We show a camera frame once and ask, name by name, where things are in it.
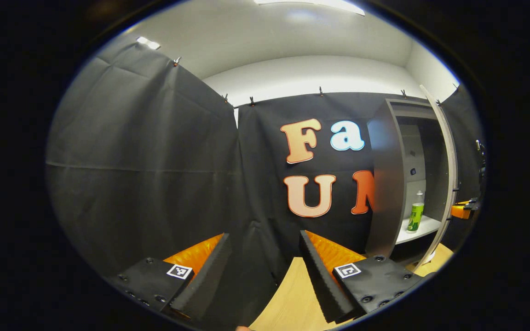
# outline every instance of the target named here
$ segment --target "white shelf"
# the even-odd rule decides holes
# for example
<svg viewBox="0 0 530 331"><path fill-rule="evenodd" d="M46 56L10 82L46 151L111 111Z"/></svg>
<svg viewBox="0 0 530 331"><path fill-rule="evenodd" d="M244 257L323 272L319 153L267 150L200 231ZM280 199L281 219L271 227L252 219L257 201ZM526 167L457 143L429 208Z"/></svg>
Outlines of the white shelf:
<svg viewBox="0 0 530 331"><path fill-rule="evenodd" d="M427 235L429 233L433 233L436 230L439 230L439 227L441 226L441 222L438 220L433 220L433 218L423 215L421 217L421 223L418 226L418 230L414 232L408 232L406 231L406 228L408 228L408 221L408 218L405 218L402 221L400 233L398 234L398 239L396 239L396 245L420 238L423 235Z"/></svg>

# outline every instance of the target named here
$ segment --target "green can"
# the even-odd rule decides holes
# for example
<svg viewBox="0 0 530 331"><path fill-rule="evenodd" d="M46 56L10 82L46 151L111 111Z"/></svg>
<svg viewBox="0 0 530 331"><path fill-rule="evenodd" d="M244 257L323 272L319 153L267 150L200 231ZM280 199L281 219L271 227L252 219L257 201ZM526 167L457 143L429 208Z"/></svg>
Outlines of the green can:
<svg viewBox="0 0 530 331"><path fill-rule="evenodd" d="M416 202L412 204L412 211L410 212L410 220L408 220L408 231L418 230L421 224L422 212L425 209L424 194L422 191L416 193Z"/></svg>

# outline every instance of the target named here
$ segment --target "light blue letter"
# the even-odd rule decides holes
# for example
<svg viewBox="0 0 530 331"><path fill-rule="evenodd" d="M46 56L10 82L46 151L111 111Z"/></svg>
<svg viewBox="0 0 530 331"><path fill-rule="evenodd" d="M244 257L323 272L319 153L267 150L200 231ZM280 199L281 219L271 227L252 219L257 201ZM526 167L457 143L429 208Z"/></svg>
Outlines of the light blue letter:
<svg viewBox="0 0 530 331"><path fill-rule="evenodd" d="M330 145L337 151L346 151L350 148L359 151L365 146L365 142L361 139L359 126L351 121L336 122L330 130L336 133L330 139Z"/></svg>

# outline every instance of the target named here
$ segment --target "white wall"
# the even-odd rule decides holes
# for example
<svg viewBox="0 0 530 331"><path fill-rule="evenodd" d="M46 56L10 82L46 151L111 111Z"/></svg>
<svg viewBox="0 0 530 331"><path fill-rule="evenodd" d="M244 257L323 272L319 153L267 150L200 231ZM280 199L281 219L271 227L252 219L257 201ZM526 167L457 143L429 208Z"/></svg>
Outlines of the white wall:
<svg viewBox="0 0 530 331"><path fill-rule="evenodd" d="M415 40L412 42L406 70L439 101L447 99L455 92L455 86L459 86L454 74L431 51Z"/></svg>
<svg viewBox="0 0 530 331"><path fill-rule="evenodd" d="M312 55L273 59L230 69L204 79L234 105L322 92L378 92L424 98L402 67L370 59Z"/></svg>

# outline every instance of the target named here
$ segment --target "ceiling light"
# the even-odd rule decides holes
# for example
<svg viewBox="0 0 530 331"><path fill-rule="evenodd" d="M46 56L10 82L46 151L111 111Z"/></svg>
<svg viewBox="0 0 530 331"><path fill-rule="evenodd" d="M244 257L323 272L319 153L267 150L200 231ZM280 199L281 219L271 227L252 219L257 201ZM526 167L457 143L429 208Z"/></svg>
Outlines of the ceiling light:
<svg viewBox="0 0 530 331"><path fill-rule="evenodd" d="M152 48L153 50L158 50L161 46L153 41L148 40L147 38L143 36L139 36L138 39L136 39L141 44L145 44L146 46Z"/></svg>
<svg viewBox="0 0 530 331"><path fill-rule="evenodd" d="M343 9L345 11L350 11L361 16L365 16L363 10L350 2L344 0L254 0L257 5L265 4L280 4L280 3L289 3L289 2L301 2L303 4L316 4L330 6L337 9Z"/></svg>

